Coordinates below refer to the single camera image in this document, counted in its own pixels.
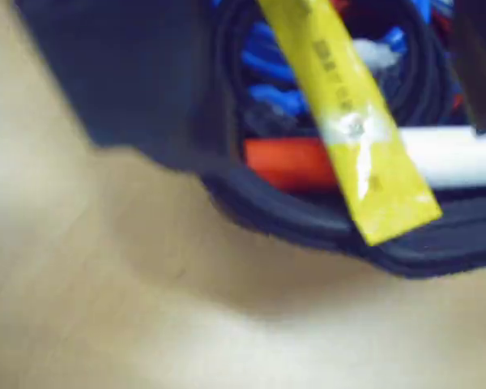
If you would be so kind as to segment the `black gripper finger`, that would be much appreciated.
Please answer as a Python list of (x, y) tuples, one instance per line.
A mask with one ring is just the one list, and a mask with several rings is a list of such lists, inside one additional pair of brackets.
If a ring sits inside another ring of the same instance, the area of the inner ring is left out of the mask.
[(471, 124), (486, 135), (486, 1), (454, 3), (452, 46)]
[(206, 1), (18, 1), (16, 8), (91, 140), (170, 169), (241, 163), (233, 100)]

